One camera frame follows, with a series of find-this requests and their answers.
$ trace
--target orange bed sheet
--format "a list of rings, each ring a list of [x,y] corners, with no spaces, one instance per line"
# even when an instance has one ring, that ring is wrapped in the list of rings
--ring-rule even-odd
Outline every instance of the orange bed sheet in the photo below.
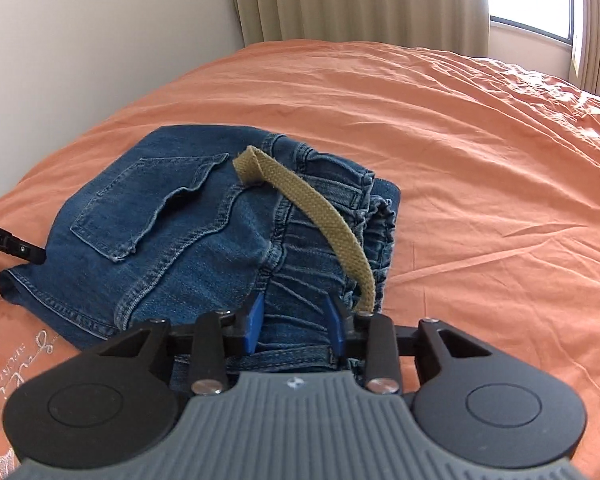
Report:
[[[402,191],[384,300],[446,320],[572,385],[574,462],[600,480],[600,99],[493,60],[373,43],[250,46],[124,108],[0,199],[44,245],[64,201],[164,124],[248,124],[346,156]],[[0,270],[16,264],[0,254]],[[0,299],[0,413],[74,350]],[[407,386],[416,388],[404,362]],[[0,427],[0,478],[15,460]]]

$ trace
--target blue denim jeans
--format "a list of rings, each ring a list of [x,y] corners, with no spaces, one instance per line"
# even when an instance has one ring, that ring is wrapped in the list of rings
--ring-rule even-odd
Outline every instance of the blue denim jeans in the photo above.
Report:
[[[0,273],[0,292],[83,349],[136,322],[232,309],[265,293],[254,355],[229,370],[334,369],[321,304],[352,307],[344,275],[317,227],[267,184],[244,186],[232,158],[248,145],[317,189],[362,243],[377,283],[394,248],[400,193],[344,158],[250,127],[183,125],[145,137],[62,207],[42,266]],[[184,381],[176,368],[174,386]]]

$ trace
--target denim seam stitching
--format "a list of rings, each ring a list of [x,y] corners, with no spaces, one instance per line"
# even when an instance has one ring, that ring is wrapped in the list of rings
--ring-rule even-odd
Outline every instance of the denim seam stitching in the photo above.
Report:
[[[74,324],[75,326],[81,328],[85,332],[90,333],[91,335],[97,336],[100,339],[106,339],[108,337],[112,337],[118,332],[118,328],[115,326],[108,325],[99,320],[95,320],[86,314],[82,314],[81,312],[76,311],[73,308],[68,307],[62,301],[57,300],[53,296],[48,293],[39,290],[36,288],[27,278],[21,276],[20,274],[16,274],[12,269],[7,269],[7,272],[13,276],[13,278],[19,282],[24,288],[27,289],[29,294],[33,296],[33,298],[40,303],[45,308],[49,309],[54,314],[62,317],[64,320]],[[84,324],[78,322],[76,317],[84,318],[91,322],[91,329],[84,326]]]
[[[76,217],[74,222],[72,222],[71,226],[69,227],[69,231],[71,231],[77,238],[79,238],[81,241],[83,241],[85,244],[87,244],[89,247],[93,248],[97,253],[101,254],[102,256],[106,257],[107,259],[110,259],[110,256],[112,256],[114,258],[119,258],[117,253],[111,254],[113,251],[113,248],[110,247],[109,244],[104,243],[104,242],[96,244],[94,242],[88,241],[87,236],[89,235],[89,232],[84,225],[86,216],[93,211],[93,209],[97,206],[97,204],[106,195],[107,192],[109,192],[115,185],[120,184],[124,180],[126,180],[128,178],[128,174],[130,172],[135,171],[138,168],[142,168],[143,166],[148,166],[149,162],[155,164],[159,161],[160,164],[173,165],[176,163],[181,163],[184,160],[186,160],[186,161],[193,161],[193,160],[197,160],[197,159],[208,160],[207,163],[201,164],[197,168],[195,176],[189,182],[189,185],[191,186],[191,184],[193,184],[197,181],[198,175],[200,174],[200,172],[203,169],[205,170],[205,173],[208,175],[216,165],[222,164],[227,159],[228,156],[229,156],[228,153],[218,153],[216,155],[206,155],[206,156],[140,158],[137,162],[133,163],[131,166],[126,168],[125,171],[120,173],[114,180],[111,181],[111,183],[108,186],[105,186],[103,189],[98,191],[92,197],[91,200],[89,200],[89,203],[84,207],[84,209]],[[128,254],[128,248],[125,246],[125,247],[123,247],[123,249],[126,250],[127,251],[126,254]]]
[[[374,279],[376,280],[376,301],[375,310],[380,311],[382,309],[382,298],[384,297],[384,286],[387,281],[387,275],[391,264],[391,256],[395,246],[395,212],[392,211],[386,204],[386,200],[383,199],[383,203],[376,211],[376,214],[380,213],[380,209],[384,210],[386,217],[382,222],[383,236],[381,247],[378,251],[378,269],[374,272]]]
[[[274,139],[271,139],[268,148],[270,149],[270,153],[272,154],[272,149],[274,143],[282,136],[278,135]],[[262,143],[263,147],[266,145],[269,137],[264,140]],[[302,148],[309,148],[306,144],[298,144],[296,147],[296,165],[298,164],[298,156],[302,152]],[[286,226],[288,224],[288,218],[293,208],[293,204],[289,199],[287,199],[282,193],[280,193],[281,198],[278,202],[278,207],[276,208],[276,212],[274,213],[274,222],[273,229],[271,231],[271,244],[269,250],[265,254],[262,262],[260,263],[260,268],[258,269],[258,273],[256,275],[255,283],[258,290],[266,290],[269,286],[269,280],[271,275],[276,270],[280,261],[284,259],[285,256],[285,248],[283,246],[283,241],[285,239],[286,234]]]
[[[154,290],[165,272],[189,246],[200,240],[200,238],[220,232],[226,227],[234,202],[245,189],[247,187],[242,184],[231,186],[218,207],[218,214],[214,222],[176,240],[175,243],[162,252],[162,256],[157,259],[152,268],[145,272],[144,276],[126,291],[114,310],[114,322],[120,330],[126,330],[129,320],[140,301]]]
[[[260,144],[260,149],[267,153],[267,155],[269,156],[273,156],[273,147],[275,145],[275,143],[277,142],[277,140],[283,137],[282,134],[269,134],[267,135],[263,140],[262,143]]]

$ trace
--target khaki fabric strap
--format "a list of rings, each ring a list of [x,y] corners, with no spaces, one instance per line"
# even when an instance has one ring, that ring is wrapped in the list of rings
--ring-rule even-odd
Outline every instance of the khaki fabric strap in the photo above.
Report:
[[[356,235],[333,205],[293,171],[254,146],[234,159],[243,184],[268,182],[307,215],[327,239],[348,276],[358,282],[361,297],[354,310],[373,311],[376,282]]]

